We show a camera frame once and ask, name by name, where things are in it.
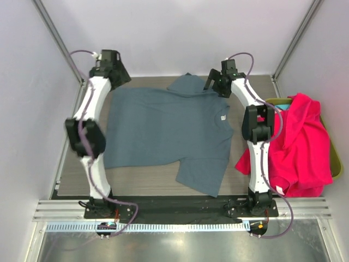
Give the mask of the blue-grey t shirt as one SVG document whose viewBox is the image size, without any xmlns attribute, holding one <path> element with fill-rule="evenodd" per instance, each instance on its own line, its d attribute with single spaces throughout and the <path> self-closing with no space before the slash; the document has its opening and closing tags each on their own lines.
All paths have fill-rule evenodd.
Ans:
<svg viewBox="0 0 349 262">
<path fill-rule="evenodd" d="M 104 166 L 179 162 L 176 181 L 216 197 L 229 163 L 229 105 L 196 75 L 167 89 L 119 87 L 112 92 Z"/>
</svg>

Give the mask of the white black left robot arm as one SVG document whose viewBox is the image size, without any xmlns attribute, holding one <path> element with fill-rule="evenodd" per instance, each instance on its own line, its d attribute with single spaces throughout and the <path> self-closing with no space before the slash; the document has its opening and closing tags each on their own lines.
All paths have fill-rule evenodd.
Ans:
<svg viewBox="0 0 349 262">
<path fill-rule="evenodd" d="M 65 120 L 70 148 L 83 165 L 88 183 L 89 198 L 80 205 L 85 217 L 111 217 L 116 211 L 113 193 L 106 178 L 104 152 L 106 138 L 99 125 L 99 117 L 107 95 L 130 82 L 121 55 L 116 50 L 89 51 L 95 65 L 85 77 L 86 93 L 74 116 Z"/>
</svg>

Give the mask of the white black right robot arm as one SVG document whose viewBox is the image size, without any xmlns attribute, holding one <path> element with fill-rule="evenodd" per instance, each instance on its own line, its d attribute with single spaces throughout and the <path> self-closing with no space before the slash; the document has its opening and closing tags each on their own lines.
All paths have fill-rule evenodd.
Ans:
<svg viewBox="0 0 349 262">
<path fill-rule="evenodd" d="M 253 90 L 244 73 L 238 71 L 233 58 L 221 62 L 221 71 L 211 69 L 204 89 L 220 97 L 234 94 L 245 107 L 242 136 L 250 153 L 250 182 L 246 207 L 253 216 L 265 214 L 272 205 L 268 176 L 270 139 L 274 134 L 274 109 Z"/>
</svg>

